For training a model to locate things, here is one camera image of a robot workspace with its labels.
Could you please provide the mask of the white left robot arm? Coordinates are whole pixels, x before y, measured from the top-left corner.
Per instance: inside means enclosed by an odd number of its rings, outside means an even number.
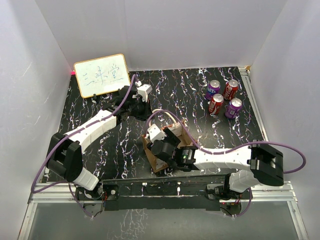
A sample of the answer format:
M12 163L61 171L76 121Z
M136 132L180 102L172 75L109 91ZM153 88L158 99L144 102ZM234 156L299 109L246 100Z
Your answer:
M103 187L98 177L83 165L83 152L104 133L116 128L128 117L146 121L152 114L149 93L152 86L125 86L119 90L107 107L93 118L65 134L52 136L46 167L68 183L74 183L84 189L93 200L103 195Z

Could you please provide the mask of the red Coca-Cola can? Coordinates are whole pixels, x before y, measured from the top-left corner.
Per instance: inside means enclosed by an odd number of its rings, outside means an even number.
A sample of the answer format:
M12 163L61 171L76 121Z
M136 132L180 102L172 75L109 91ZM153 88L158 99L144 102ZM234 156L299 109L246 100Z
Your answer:
M222 94L223 98L228 101L232 100L235 97L238 89L239 89L239 82L234 79L229 80L225 85L225 88Z
M224 103L224 97L219 93L214 94L208 106L209 114L217 115L220 112L220 109L223 106L223 103Z

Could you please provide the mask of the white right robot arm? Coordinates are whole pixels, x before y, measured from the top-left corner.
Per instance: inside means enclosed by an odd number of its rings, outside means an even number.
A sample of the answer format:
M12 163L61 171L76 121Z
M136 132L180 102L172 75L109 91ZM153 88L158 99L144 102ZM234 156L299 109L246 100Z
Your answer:
M236 198L256 185L280 187L284 184L283 154L265 142L236 150L206 149L194 145L179 146L180 139L168 127L160 129L154 124L147 129L147 134L150 140L147 148L172 169L183 172L236 169L237 172L225 176L222 186L209 191L218 199Z

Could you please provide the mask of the purple Fanta can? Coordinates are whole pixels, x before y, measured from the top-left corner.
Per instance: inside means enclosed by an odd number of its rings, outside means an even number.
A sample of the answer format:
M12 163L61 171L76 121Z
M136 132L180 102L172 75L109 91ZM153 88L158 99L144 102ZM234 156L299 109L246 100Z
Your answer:
M218 80L211 80L207 85L207 91L205 98L210 101L213 95L218 94L221 88L221 84Z
M229 104L226 107L224 115L228 119L234 119L240 112L243 106L243 102L239 98L233 98L229 101Z

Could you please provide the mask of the patterned canvas tote bag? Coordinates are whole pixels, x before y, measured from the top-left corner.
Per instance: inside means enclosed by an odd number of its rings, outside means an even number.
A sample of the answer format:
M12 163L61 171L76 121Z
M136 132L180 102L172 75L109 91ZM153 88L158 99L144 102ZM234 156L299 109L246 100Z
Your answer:
M157 114L165 113L172 120L172 124L159 127L151 124ZM197 141L190 135L185 121L179 120L172 112L155 109L147 119L145 132L141 135L143 150L157 173L165 168L190 172L194 169L192 151L197 148Z

